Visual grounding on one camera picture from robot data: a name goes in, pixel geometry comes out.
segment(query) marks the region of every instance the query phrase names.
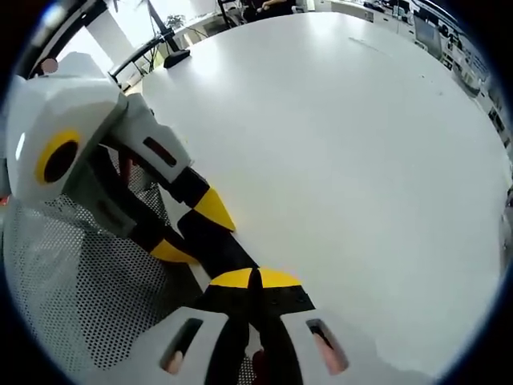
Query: computer monitor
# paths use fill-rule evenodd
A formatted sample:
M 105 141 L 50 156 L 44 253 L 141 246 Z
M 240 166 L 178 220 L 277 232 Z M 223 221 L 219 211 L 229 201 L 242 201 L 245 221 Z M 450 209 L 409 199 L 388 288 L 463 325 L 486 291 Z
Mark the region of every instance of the computer monitor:
M 435 14 L 432 14 L 431 12 L 428 12 L 427 13 L 427 20 L 429 22 L 432 22 L 435 26 L 438 26 L 438 16 L 436 16 Z
M 406 13 L 410 12 L 410 3 L 405 0 L 399 0 L 399 8 L 402 8 Z
M 442 57 L 442 41 L 438 29 L 417 16 L 414 16 L 414 24 L 417 40 L 426 45 L 427 51 L 431 55 L 440 59 Z

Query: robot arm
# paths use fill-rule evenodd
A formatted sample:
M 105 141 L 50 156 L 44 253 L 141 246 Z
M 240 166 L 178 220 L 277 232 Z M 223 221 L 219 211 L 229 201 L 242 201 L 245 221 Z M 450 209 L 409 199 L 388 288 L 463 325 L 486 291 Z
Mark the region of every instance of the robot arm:
M 216 191 L 191 168 L 185 147 L 143 97 L 126 97 L 89 55 L 73 53 L 61 65 L 54 74 L 20 80 L 12 95 L 6 142 L 13 196 L 30 204 L 65 193 L 115 235 L 164 261 L 199 260 L 212 277 L 256 266 L 229 235 L 235 226 Z M 212 233 L 207 244 L 235 250 L 232 256 L 218 263 L 216 246 L 191 245 L 161 221 L 123 182 L 107 148 L 128 155 L 189 206 L 185 222 Z

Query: black device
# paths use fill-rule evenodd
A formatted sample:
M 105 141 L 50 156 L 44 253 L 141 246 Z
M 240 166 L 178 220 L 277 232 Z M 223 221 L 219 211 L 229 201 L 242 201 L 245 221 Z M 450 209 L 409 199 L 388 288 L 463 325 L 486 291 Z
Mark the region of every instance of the black device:
M 447 26 L 445 24 L 443 26 L 439 26 L 438 31 L 440 32 L 440 34 L 443 37 L 445 37 L 445 38 L 449 37 L 449 28 L 447 28 Z
M 380 6 L 377 6 L 371 2 L 364 2 L 363 6 L 365 8 L 369 8 L 370 10 L 376 10 L 377 12 L 381 12 L 382 14 L 385 13 L 385 10 L 383 10 Z
M 459 37 L 456 34 L 449 34 L 449 40 L 450 40 L 451 43 L 453 43 L 460 50 L 463 49 L 462 42 L 461 42 L 461 40 L 459 39 Z
M 150 14 L 150 17 L 155 21 L 155 24 L 159 28 L 160 33 L 165 37 L 166 43 L 169 44 L 173 51 L 178 51 L 179 47 L 176 45 L 176 42 L 173 38 L 173 36 L 175 36 L 173 29 L 167 28 L 165 26 L 164 22 L 160 19 L 159 14 L 157 14 L 157 11 L 155 10 L 153 4 L 151 4 L 150 0 L 147 0 L 147 11 Z
M 405 0 L 390 0 L 387 2 L 388 6 L 399 6 L 406 13 L 410 12 L 410 3 Z
M 171 68 L 184 60 L 185 58 L 188 58 L 191 55 L 191 51 L 189 50 L 182 50 L 178 52 L 172 52 L 165 60 L 164 60 L 164 68 Z
M 432 14 L 428 10 L 421 8 L 420 10 L 416 11 L 414 10 L 414 16 L 417 16 L 418 18 L 421 18 L 425 22 L 432 22 L 435 26 L 438 26 L 438 16 L 435 14 Z
M 499 114 L 493 107 L 491 108 L 491 111 L 488 113 L 488 117 L 490 118 L 491 122 L 494 124 L 497 132 L 503 132 L 505 130 L 503 120 L 500 119 Z

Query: cable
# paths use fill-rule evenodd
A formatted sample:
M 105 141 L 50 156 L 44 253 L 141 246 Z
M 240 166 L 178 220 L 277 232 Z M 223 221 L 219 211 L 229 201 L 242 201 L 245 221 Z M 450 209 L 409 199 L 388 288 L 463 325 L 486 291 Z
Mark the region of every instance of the cable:
M 185 29 L 187 29 L 187 30 L 193 30 L 193 31 L 195 31 L 197 34 L 200 34 L 200 35 L 204 36 L 205 38 L 208 38 L 208 35 L 204 34 L 203 32 L 200 32 L 200 31 L 198 31 L 198 30 L 195 30 L 194 28 L 191 28 L 190 26 L 186 26 L 186 27 L 185 27 Z
M 148 16 L 150 17 L 150 24 L 151 24 L 151 30 L 153 31 L 153 38 L 156 38 L 157 37 L 157 33 L 155 31 L 155 24 L 153 24 L 153 17 L 151 16 L 151 12 L 150 12 L 150 5 L 148 3 L 146 3 L 146 9 L 147 9 L 147 14 Z M 153 72 L 153 70 L 155 69 L 155 59 L 156 59 L 156 56 L 157 56 L 157 45 L 155 45 L 151 50 L 150 50 L 150 53 L 151 53 L 151 62 L 150 63 L 150 67 L 148 68 L 148 70 L 150 72 Z
M 168 42 L 166 42 L 164 45 L 166 46 L 166 51 L 168 52 L 168 55 L 170 55 L 171 52 L 169 52 L 169 44 L 168 44 Z
M 147 61 L 148 64 L 151 64 L 151 60 L 146 57 L 146 54 L 143 55 L 143 58 Z

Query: desk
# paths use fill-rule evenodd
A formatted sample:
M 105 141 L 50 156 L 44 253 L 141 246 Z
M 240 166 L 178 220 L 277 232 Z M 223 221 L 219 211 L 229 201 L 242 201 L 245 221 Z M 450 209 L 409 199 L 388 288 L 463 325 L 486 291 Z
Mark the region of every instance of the desk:
M 263 20 L 191 51 L 143 95 L 239 242 L 396 367 L 443 371 L 499 282 L 511 181 L 486 114 L 425 51 L 343 14 Z
M 371 10 L 370 8 L 363 6 L 363 0 L 329 0 L 329 3 L 332 12 L 340 12 L 342 14 L 349 14 L 356 18 L 361 18 L 386 28 L 392 33 L 399 34 L 411 42 L 415 41 L 415 26 L 394 17 L 392 15 L 392 10 L 389 8 L 382 6 L 385 13 L 377 10 Z

